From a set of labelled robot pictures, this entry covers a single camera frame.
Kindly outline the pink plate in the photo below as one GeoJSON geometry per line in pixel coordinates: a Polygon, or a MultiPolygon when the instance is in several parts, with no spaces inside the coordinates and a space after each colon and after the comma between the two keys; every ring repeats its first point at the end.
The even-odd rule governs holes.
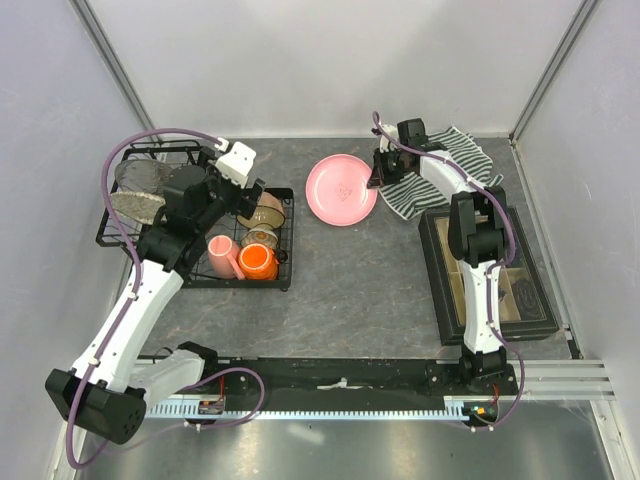
{"type": "Polygon", "coordinates": [[[305,185],[307,203],[324,223],[355,225],[373,210],[377,191],[367,187],[372,168],[349,154],[330,155],[311,169],[305,185]]]}

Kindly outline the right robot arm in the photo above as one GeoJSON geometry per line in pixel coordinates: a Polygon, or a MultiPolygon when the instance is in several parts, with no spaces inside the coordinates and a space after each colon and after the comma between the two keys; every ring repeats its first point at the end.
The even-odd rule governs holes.
{"type": "Polygon", "coordinates": [[[458,381],[477,394],[507,369],[506,341],[499,321],[499,273],[513,260],[516,241],[506,212],[506,194],[488,187],[431,142],[422,119],[385,125],[372,114],[374,150],[369,189],[396,185],[409,173],[430,182],[449,202],[448,247],[462,270],[465,332],[458,381]]]}

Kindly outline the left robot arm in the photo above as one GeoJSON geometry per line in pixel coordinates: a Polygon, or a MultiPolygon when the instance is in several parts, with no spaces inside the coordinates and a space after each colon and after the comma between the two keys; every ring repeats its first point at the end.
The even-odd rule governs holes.
{"type": "Polygon", "coordinates": [[[134,365],[160,314],[206,251],[206,234],[227,214],[252,215],[264,190],[262,180],[241,186],[213,167],[172,172],[151,228],[127,244],[134,268],[109,317],[72,367],[54,369],[46,379],[68,428],[123,445],[147,410],[165,398],[189,387],[198,393],[216,388],[220,371],[196,347],[178,348],[140,371],[134,365]]]}

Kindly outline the clear glass plate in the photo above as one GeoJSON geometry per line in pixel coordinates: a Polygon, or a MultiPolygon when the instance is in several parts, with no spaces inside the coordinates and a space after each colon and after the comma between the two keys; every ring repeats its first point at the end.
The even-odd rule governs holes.
{"type": "Polygon", "coordinates": [[[114,175],[121,190],[161,195],[172,168],[152,159],[124,160],[115,167],[114,175]]]}

